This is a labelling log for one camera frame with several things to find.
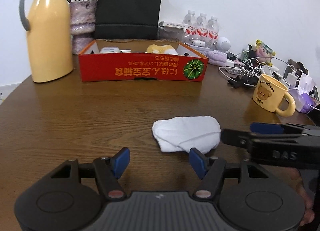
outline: bear illustration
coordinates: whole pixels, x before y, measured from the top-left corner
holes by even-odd
[[[263,87],[261,84],[258,86],[258,97],[261,100],[267,100],[268,97],[271,97],[272,93],[270,90],[267,90],[265,87]]]

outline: human hand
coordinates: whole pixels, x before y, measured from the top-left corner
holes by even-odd
[[[292,180],[300,179],[300,173],[297,169],[287,168],[287,170]],[[315,213],[312,210],[313,201],[311,200],[306,190],[304,189],[302,180],[300,180],[299,183],[297,184],[296,191],[303,198],[304,204],[306,207],[306,212],[304,213],[303,219],[300,223],[300,226],[303,226],[305,224],[311,223],[315,218]]]

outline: yellow mug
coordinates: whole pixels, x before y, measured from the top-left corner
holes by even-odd
[[[279,106],[284,97],[289,101],[289,106],[286,110],[281,110]],[[281,117],[292,116],[296,109],[296,103],[288,93],[288,88],[266,74],[261,75],[252,98],[260,107],[270,112],[276,112]]]

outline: orange cardboard box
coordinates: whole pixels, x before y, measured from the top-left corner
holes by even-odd
[[[151,44],[170,44],[179,55],[146,53]],[[131,53],[101,54],[103,47],[118,47]],[[94,40],[79,54],[81,80],[159,80],[202,81],[208,58],[180,42],[156,40]]]

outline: circular pad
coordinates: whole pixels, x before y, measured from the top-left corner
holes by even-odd
[[[67,179],[36,183],[16,201],[15,215],[23,229],[71,231],[90,224],[99,214],[99,195]]]
[[[251,178],[221,193],[219,208],[234,227],[248,231],[296,230],[303,199],[275,178]]]

